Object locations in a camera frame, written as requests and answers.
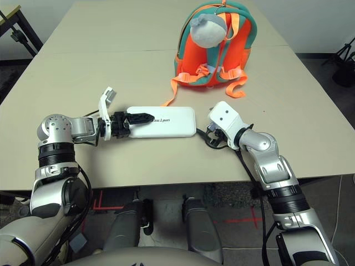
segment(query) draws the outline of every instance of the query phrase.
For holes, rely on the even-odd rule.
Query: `black metal rod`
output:
[[[8,18],[4,15],[4,13],[1,12],[0,10],[0,16],[4,19],[5,23],[8,23],[13,31],[16,31],[15,27],[13,24],[8,20]]]
[[[4,15],[4,13],[1,12],[0,10],[0,16],[4,19],[5,23],[8,23],[9,26],[11,27],[13,34],[17,31],[16,28],[13,26],[13,24],[8,20],[8,18]],[[28,52],[35,57],[37,55],[37,53],[31,48],[31,46],[29,46],[29,44],[27,43],[27,40],[20,40],[20,43],[23,44],[23,46],[26,48],[26,50],[28,50]]]

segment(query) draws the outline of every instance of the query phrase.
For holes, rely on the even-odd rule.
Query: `backpack buckle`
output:
[[[228,74],[228,80],[237,79],[242,74],[242,69],[240,68],[240,66],[230,69],[230,70],[228,70],[228,72],[225,72],[223,67],[221,68],[221,70],[222,70],[222,73]]]
[[[185,83],[188,83],[190,80],[190,74],[187,72],[181,72],[177,77],[181,82],[185,82]]]

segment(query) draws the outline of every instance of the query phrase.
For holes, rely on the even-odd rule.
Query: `black cable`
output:
[[[88,114],[86,114],[86,115],[84,115],[84,116],[89,116],[89,115],[93,115],[93,114],[96,114],[97,112],[98,112],[99,110],[95,110],[95,111],[93,111],[93,112],[90,112],[90,113],[88,113]]]
[[[221,149],[224,149],[224,148],[228,148],[228,145],[225,145],[225,146],[221,146],[221,147],[215,147],[213,146],[210,142],[209,142],[209,137],[208,137],[208,130],[206,132],[204,132],[203,130],[201,129],[196,129],[196,132],[204,139],[205,141],[205,144],[212,148],[212,149],[215,149],[215,150],[221,150]]]
[[[266,234],[266,237],[265,237],[265,241],[262,242],[262,249],[261,249],[261,253],[262,253],[262,256],[264,258],[267,259],[267,247],[266,247],[266,244],[267,244],[267,241],[268,241],[268,238],[270,237],[272,231],[274,230],[274,228],[276,227],[276,222],[274,222],[272,224],[272,226],[270,227],[270,229],[268,230],[267,234]]]
[[[239,158],[240,162],[242,163],[245,171],[249,175],[249,178],[250,178],[254,188],[256,189],[259,200],[260,200],[261,218],[262,218],[262,245],[264,247],[264,246],[266,246],[266,221],[265,221],[264,202],[262,199],[260,188],[259,188],[258,183],[256,182],[255,178],[253,177],[252,173],[250,172],[249,168],[245,164],[245,161],[243,159],[241,151],[240,150],[235,151],[235,154],[237,155],[237,157]],[[262,262],[263,262],[264,266],[270,266],[269,261],[268,261],[268,257],[267,257],[267,253],[264,253],[263,249],[261,250],[261,258],[262,258]]]
[[[42,264],[42,266],[48,266],[50,265],[58,256],[60,252],[60,248],[62,245],[69,239],[69,237],[79,228],[81,223],[84,221],[86,215],[88,214],[91,206],[91,201],[92,201],[92,187],[90,180],[85,173],[85,171],[81,168],[81,166],[78,164],[79,171],[82,173],[84,176],[85,182],[87,183],[88,186],[88,204],[86,205],[85,209],[81,212],[81,214],[75,218],[71,224],[67,227],[67,229],[64,231],[62,234],[62,237],[60,238],[59,242],[55,247],[52,249],[52,252],[48,256],[48,258],[45,260],[45,262]]]

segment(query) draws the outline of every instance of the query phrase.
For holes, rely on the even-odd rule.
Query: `stuffed toy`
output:
[[[226,22],[215,14],[201,14],[190,22],[192,41],[202,48],[216,47],[227,35]]]

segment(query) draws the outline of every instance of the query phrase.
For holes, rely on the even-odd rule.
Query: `cable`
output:
[[[55,247],[52,249],[52,252],[49,254],[48,258],[44,261],[42,266],[48,266],[50,265],[58,256],[60,252],[60,248],[62,245],[69,239],[69,237],[79,228],[81,223],[84,221],[86,215],[88,214],[91,206],[91,201],[92,201],[92,187],[90,180],[88,178],[88,175],[85,173],[85,171],[81,168],[81,166],[78,164],[79,171],[82,173],[84,176],[85,182],[87,183],[88,186],[88,204],[84,208],[84,210],[81,212],[81,214],[75,218],[72,223],[66,228],[64,233],[62,234],[62,237],[60,238],[59,242]]]
[[[261,258],[262,258],[262,262],[263,262],[264,266],[270,266],[269,261],[268,261],[268,257],[267,257],[267,252],[263,251],[266,248],[267,238],[266,238],[265,209],[264,209],[264,202],[263,202],[263,199],[262,199],[262,196],[261,196],[261,192],[260,192],[260,189],[258,187],[258,184],[257,184],[255,178],[253,177],[253,175],[251,174],[249,168],[245,164],[245,161],[243,159],[241,151],[240,150],[235,151],[235,154],[237,155],[237,157],[239,158],[240,162],[242,163],[245,171],[249,175],[249,178],[250,178],[252,184],[254,185],[254,188],[256,189],[257,194],[259,196],[260,208],[261,208],[261,218],[262,218],[262,245],[263,245],[263,248],[264,248],[264,249],[262,249],[262,252],[261,252]]]
[[[213,146],[210,142],[209,142],[209,137],[208,137],[208,130],[206,132],[204,132],[203,130],[201,129],[196,129],[196,132],[204,139],[205,141],[205,144],[212,148],[212,149],[215,149],[215,150],[221,150],[221,149],[224,149],[224,148],[228,148],[228,145],[225,145],[225,146],[221,146],[221,147],[215,147]]]
[[[84,116],[89,116],[89,115],[93,115],[93,114],[96,114],[97,112],[98,112],[99,110],[95,110],[95,111],[93,111],[93,112],[90,112],[90,113],[88,113],[88,114],[86,114],[86,115],[84,115]]]
[[[262,255],[267,258],[267,247],[266,247],[266,244],[267,244],[267,241],[268,241],[268,238],[270,237],[272,231],[274,230],[274,228],[276,227],[276,222],[274,222],[272,224],[272,226],[270,227],[270,229],[268,230],[267,234],[266,234],[266,237],[265,237],[265,241],[263,241],[262,243],[262,250],[261,250],[261,253]]]
[[[349,263],[348,263],[348,261],[346,260],[346,258],[343,256],[343,254],[340,253],[339,251],[337,251],[336,249],[334,249],[334,250],[335,250],[335,252],[338,252],[338,254],[339,254],[340,256],[342,256],[342,258],[343,258],[343,260],[345,261],[346,265],[349,266]]]
[[[340,176],[340,181],[339,181],[339,192],[338,192],[338,206],[337,206],[337,219],[335,222],[335,228],[334,228],[334,232],[333,232],[333,236],[332,236],[332,240],[331,240],[331,244],[333,244],[334,238],[335,238],[335,234],[337,233],[337,229],[338,229],[338,220],[339,220],[339,205],[340,205],[340,191],[342,188],[342,180],[343,180],[343,176]]]

